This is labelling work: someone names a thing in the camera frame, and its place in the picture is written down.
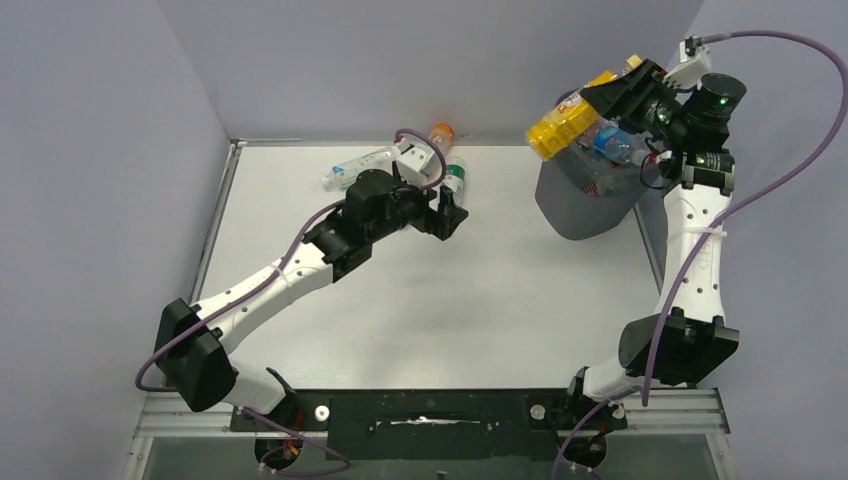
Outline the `yellow juice bottle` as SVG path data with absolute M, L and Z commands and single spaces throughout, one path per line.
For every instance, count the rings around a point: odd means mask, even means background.
M 582 91 L 623 77 L 641 63 L 641 57 L 632 55 L 619 73 L 604 71 L 574 92 L 566 94 L 552 110 L 525 132 L 527 145 L 543 161 L 551 160 L 601 119 L 601 115 L 581 96 Z

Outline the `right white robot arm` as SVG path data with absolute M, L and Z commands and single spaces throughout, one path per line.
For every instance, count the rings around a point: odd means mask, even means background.
M 679 102 L 670 72 L 650 60 L 582 92 L 603 118 L 664 146 L 658 164 L 667 240 L 655 313 L 624 327 L 613 357 L 575 375 L 562 400 L 572 425 L 590 425 L 602 403 L 628 393 L 698 383 L 738 349 L 740 334 L 727 326 L 721 300 L 726 234 L 719 217 L 736 183 L 728 122 L 746 92 L 738 79 L 706 71 Z

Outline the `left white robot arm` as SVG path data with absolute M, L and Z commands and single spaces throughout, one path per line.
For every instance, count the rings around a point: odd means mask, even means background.
M 367 170 L 343 200 L 307 221 L 283 257 L 215 296 L 165 306 L 154 363 L 193 412 L 226 403 L 269 413 L 293 390 L 275 370 L 232 359 L 248 336 L 368 261 L 376 242 L 406 227 L 446 240 L 468 216 L 446 186 L 423 190 L 397 175 Z

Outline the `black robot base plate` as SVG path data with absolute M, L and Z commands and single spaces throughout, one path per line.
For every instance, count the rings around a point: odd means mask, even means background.
M 223 398 L 232 428 L 254 433 L 255 456 L 286 474 L 311 442 L 325 459 L 484 460 L 526 457 L 598 466 L 608 434 L 627 428 L 617 400 L 593 400 L 583 380 L 512 389 L 294 389 L 272 374 L 269 393 Z

